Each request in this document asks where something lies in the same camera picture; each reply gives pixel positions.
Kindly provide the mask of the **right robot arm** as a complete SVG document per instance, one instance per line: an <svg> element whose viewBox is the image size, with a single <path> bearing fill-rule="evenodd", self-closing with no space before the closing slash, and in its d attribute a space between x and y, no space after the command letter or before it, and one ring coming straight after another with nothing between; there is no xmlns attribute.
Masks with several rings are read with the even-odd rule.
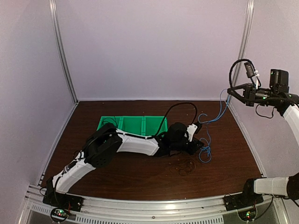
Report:
<svg viewBox="0 0 299 224"><path fill-rule="evenodd" d="M271 69L269 85L266 88L262 86L259 73L255 68L247 65L245 73L249 82L234 85L232 72L229 72L227 94L242 105L252 107L254 112L257 112L259 107L273 109L273 113L266 117L270 123L262 122L255 126L258 128L259 139L265 138L265 143L260 146L274 154L278 153L275 146L298 147L299 97L289 91L289 73L285 70ZM239 201L242 205L249 206L262 195L297 201L299 199L299 174L247 179Z"/></svg>

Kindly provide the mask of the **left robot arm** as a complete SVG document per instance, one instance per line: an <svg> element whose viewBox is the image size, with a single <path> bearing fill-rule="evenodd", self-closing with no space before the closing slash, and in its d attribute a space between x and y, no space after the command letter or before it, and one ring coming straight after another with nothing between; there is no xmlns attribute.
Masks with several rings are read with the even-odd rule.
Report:
<svg viewBox="0 0 299 224"><path fill-rule="evenodd" d="M119 152L162 157L173 151L193 155L203 142L194 137L202 128L199 122L190 124L176 122L166 132L142 136L125 132L108 123L90 136L82 149L57 175L46 182L46 196L57 207L67 203L69 189L89 172L106 166Z"/></svg>

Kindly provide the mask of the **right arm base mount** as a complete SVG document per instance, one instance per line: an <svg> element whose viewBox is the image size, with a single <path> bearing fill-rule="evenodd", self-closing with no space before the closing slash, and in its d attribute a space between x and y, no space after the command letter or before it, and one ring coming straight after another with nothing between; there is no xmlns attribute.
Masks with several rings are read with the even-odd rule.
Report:
<svg viewBox="0 0 299 224"><path fill-rule="evenodd" d="M236 210L238 217L244 222L251 222L257 218L257 205L263 203L262 195L244 197L243 193L240 194L226 194L223 197L226 211Z"/></svg>

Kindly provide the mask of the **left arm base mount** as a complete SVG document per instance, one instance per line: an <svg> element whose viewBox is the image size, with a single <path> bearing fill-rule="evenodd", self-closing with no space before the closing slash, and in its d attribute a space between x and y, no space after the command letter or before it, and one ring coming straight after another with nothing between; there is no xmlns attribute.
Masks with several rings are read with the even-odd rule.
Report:
<svg viewBox="0 0 299 224"><path fill-rule="evenodd" d="M50 218L61 223L69 218L75 218L75 212L80 212L83 205L83 198L69 194L52 193L43 197L43 203L52 206Z"/></svg>

